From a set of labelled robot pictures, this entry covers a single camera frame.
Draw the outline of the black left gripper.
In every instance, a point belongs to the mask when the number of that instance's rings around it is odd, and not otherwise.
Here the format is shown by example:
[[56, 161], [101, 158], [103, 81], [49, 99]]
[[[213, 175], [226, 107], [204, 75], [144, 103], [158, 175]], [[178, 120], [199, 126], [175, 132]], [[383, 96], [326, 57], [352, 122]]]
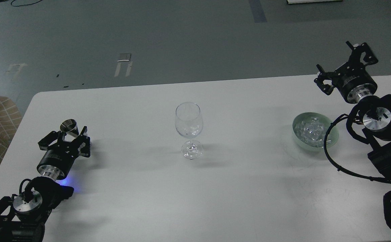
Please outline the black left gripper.
[[43, 137], [38, 146], [46, 153], [37, 165], [38, 173], [54, 181], [66, 179], [76, 158], [91, 156], [91, 138], [87, 131], [87, 126], [84, 126], [79, 134], [74, 135], [73, 145], [59, 145], [64, 140], [62, 131], [51, 131]]

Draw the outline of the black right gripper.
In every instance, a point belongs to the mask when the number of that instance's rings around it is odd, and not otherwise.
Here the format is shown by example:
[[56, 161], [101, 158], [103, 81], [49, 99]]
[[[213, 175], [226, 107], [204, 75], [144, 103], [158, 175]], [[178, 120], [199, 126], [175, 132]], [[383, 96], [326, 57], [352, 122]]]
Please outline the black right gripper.
[[351, 49], [345, 65], [334, 72], [326, 72], [321, 65], [316, 65], [319, 73], [314, 83], [326, 95], [331, 95], [337, 88], [347, 103], [354, 104], [358, 103], [352, 94], [354, 89], [368, 89], [372, 94], [377, 91], [378, 86], [368, 74], [366, 67], [377, 64], [379, 60], [368, 43], [354, 45], [350, 41], [345, 43]]

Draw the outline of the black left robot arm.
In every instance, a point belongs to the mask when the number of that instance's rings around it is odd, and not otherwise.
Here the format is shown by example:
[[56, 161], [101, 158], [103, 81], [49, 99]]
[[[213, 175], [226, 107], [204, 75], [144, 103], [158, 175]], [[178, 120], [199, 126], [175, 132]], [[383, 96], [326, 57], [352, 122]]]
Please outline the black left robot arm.
[[0, 199], [0, 242], [41, 242], [51, 212], [69, 199], [74, 188], [60, 185], [74, 161], [91, 155], [87, 127], [52, 131], [39, 142], [45, 151], [37, 165], [38, 177], [19, 185], [19, 194]]

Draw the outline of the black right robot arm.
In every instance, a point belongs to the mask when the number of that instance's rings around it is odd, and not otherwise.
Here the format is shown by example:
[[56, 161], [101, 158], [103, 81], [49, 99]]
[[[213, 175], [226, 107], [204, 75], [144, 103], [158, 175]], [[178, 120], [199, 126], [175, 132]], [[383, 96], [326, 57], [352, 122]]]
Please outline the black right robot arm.
[[[324, 153], [329, 162], [339, 172], [367, 179], [370, 181], [391, 184], [391, 94], [383, 97], [375, 95], [377, 83], [366, 71], [366, 67], [377, 64], [368, 43], [352, 44], [346, 41], [351, 49], [348, 61], [332, 72], [327, 72], [321, 65], [314, 83], [326, 95], [337, 89], [346, 103], [354, 107], [348, 114], [337, 117], [326, 130], [323, 138]], [[342, 120], [346, 121], [347, 132], [357, 141], [370, 145], [372, 151], [367, 154], [372, 165], [381, 177], [365, 176], [352, 172], [337, 164], [327, 150], [327, 139], [331, 130]]]

